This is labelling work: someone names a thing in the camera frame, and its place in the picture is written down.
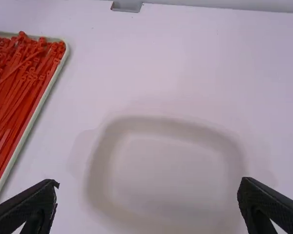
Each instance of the tray rim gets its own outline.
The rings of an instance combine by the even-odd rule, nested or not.
[[[17,36],[19,33],[10,33],[10,32],[4,32],[4,31],[0,31],[0,36],[2,37],[13,37],[13,36]],[[47,88],[45,89],[45,92],[43,93],[32,117],[30,118],[25,130],[24,130],[24,133],[22,134],[21,138],[20,138],[20,141],[18,142],[16,148],[15,148],[15,151],[13,152],[8,164],[6,165],[6,168],[4,169],[3,171],[3,174],[0,178],[0,192],[1,192],[1,189],[3,188],[9,174],[10,174],[10,171],[12,169],[12,167],[14,166],[14,163],[17,159],[17,157],[19,156],[23,146],[24,146],[24,143],[26,142],[27,140],[27,137],[32,129],[32,127],[34,126],[34,123],[43,107],[43,104],[44,102],[46,101],[55,81],[57,80],[59,74],[60,74],[60,71],[61,69],[63,68],[63,65],[69,55],[69,52],[70,52],[70,48],[68,46],[68,43],[63,40],[62,38],[58,38],[58,37],[47,37],[47,36],[41,36],[41,35],[28,35],[30,38],[34,38],[34,39],[38,39],[40,37],[45,37],[48,41],[63,41],[65,43],[65,46],[66,46],[66,50],[65,50],[65,53],[63,55],[63,58],[61,59],[60,61],[60,64],[58,65],[57,69],[55,70],[55,73],[54,75],[52,76]]]

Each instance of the white tray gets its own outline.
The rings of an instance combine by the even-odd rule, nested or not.
[[[14,37],[14,36],[17,36],[17,35],[18,35],[18,33],[0,32],[0,37],[4,37],[4,38],[11,38],[11,37]],[[0,191],[1,191],[5,181],[7,179],[7,177],[9,176],[9,173],[10,173],[10,171],[11,171],[11,169],[12,169],[12,167],[13,167],[13,165],[14,165],[14,163],[15,163],[15,161],[16,161],[16,159],[17,159],[17,157],[18,157],[18,155],[19,155],[19,153],[20,153],[20,151],[21,151],[21,149],[22,149],[27,137],[28,137],[28,134],[29,134],[31,128],[33,127],[33,125],[35,123],[35,120],[36,120],[38,114],[40,113],[40,110],[42,109],[42,106],[43,106],[45,100],[47,99],[47,97],[48,97],[48,95],[49,95],[49,93],[50,93],[50,91],[52,89],[52,86],[55,83],[55,81],[56,81],[56,79],[57,79],[57,77],[58,77],[58,75],[60,73],[60,70],[62,69],[62,67],[63,67],[63,65],[64,65],[64,63],[65,63],[65,61],[66,61],[66,59],[68,57],[68,54],[69,54],[68,44],[62,39],[50,38],[50,37],[46,37],[44,35],[41,35],[41,36],[28,35],[28,36],[30,38],[36,39],[36,40],[38,40],[40,37],[45,37],[48,42],[63,41],[65,43],[66,50],[65,50],[65,53],[63,55],[63,58],[61,59],[60,64],[58,65],[53,77],[51,78],[51,80],[50,80],[50,82],[49,82],[49,84],[48,84],[43,96],[41,97],[40,102],[38,103],[38,105],[37,105],[32,117],[31,117],[29,123],[27,124],[27,127],[25,128],[25,131],[24,131],[23,135],[21,136],[20,141],[17,144],[17,146],[15,148],[15,151],[13,152],[13,154],[12,154],[12,156],[10,158],[10,161],[8,162],[8,164],[7,164],[5,170],[4,170],[4,172],[3,172],[3,174],[2,174],[2,176],[0,178]]]

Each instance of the white table surface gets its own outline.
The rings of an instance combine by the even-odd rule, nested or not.
[[[293,14],[94,0],[0,0],[0,31],[60,37],[70,58],[0,202],[45,178],[61,185],[52,233],[128,233],[84,200],[106,119],[206,121],[232,132],[252,176],[293,199]],[[247,233],[241,219],[241,231]]]

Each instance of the white surface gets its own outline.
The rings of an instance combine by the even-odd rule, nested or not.
[[[110,5],[107,1],[91,0],[0,1],[0,30],[60,36],[72,47],[67,66],[0,200],[44,178],[56,179],[61,185],[52,233],[147,233],[149,224],[155,223],[147,218],[137,219],[125,211],[126,215],[118,220],[123,207],[110,209],[117,205],[135,212],[142,210],[156,220],[157,215],[170,219],[167,214],[176,214],[172,217],[178,221],[174,225],[191,216],[192,209],[187,204],[198,205],[194,212],[199,215],[206,214],[200,209],[203,204],[207,212],[211,211],[212,202],[205,201],[207,192],[196,200],[193,196],[198,194],[197,190],[192,194],[187,186],[185,193],[175,187],[156,188],[167,183],[178,186],[173,183],[176,175],[168,169],[162,170],[166,165],[159,166],[165,163],[164,155],[154,159],[155,172],[164,172],[154,183],[146,177],[155,176],[148,170],[152,168],[152,160],[146,161],[146,167],[139,161],[127,163],[133,159],[131,153],[136,151],[135,147],[142,143],[141,152],[154,152],[155,147],[170,151],[163,144],[159,146],[158,140],[145,142],[140,137],[139,144],[134,141],[123,144],[127,154],[112,152],[115,163],[105,165],[116,170],[107,170],[109,179],[104,167],[94,164],[96,145],[106,136],[105,126],[112,126],[110,120],[118,119],[117,116],[129,114],[147,119],[156,116],[165,123],[177,119],[179,123],[222,133],[223,139],[230,139],[241,150],[237,159],[243,163],[235,170],[228,170],[232,164],[220,164],[215,151],[204,153],[201,148],[182,142],[182,147],[174,151],[180,150],[185,158],[197,161],[192,168],[178,154],[172,156],[172,161],[167,159],[174,170],[177,167],[174,163],[185,165],[177,170],[179,181],[189,178],[208,189],[208,182],[216,185],[221,170],[227,170],[234,178],[234,185],[220,188],[221,193],[235,194],[233,189],[238,186],[235,180],[243,174],[293,199],[293,15],[153,4],[145,4],[138,14],[129,14],[112,12]],[[201,139],[217,146],[214,141],[217,138]],[[193,157],[196,150],[199,159]],[[217,160],[213,163],[205,155],[217,156]],[[143,153],[138,158],[149,156]],[[122,162],[127,164],[128,172]],[[101,177],[91,177],[91,168],[96,167],[95,172],[102,172]],[[209,175],[201,180],[206,167],[210,167]],[[137,181],[133,183],[128,179],[130,176]],[[108,188],[111,191],[108,195],[114,199],[112,205],[95,200],[93,191],[98,191],[98,198],[106,199],[101,188],[113,183],[118,187]],[[151,188],[146,197],[139,193],[143,191],[141,185]],[[158,194],[165,192],[173,202],[161,208],[165,212],[160,213],[153,207],[161,199]],[[126,203],[133,196],[132,203]],[[222,199],[212,194],[210,197],[216,199],[216,204]],[[141,204],[146,201],[151,204],[144,210]],[[237,203],[230,212],[238,214]],[[163,232],[157,229],[161,227],[165,228]],[[242,218],[220,223],[219,227],[235,230],[231,233],[247,233]],[[153,233],[168,232],[170,228],[168,224],[155,225]],[[205,230],[212,233],[209,226]]]
[[[185,6],[229,8],[237,10],[291,12],[293,0],[117,0],[123,4],[137,2]]]

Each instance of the bundle of cable ties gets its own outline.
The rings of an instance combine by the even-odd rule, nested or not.
[[[0,37],[0,176],[65,53],[65,43],[24,32]]]

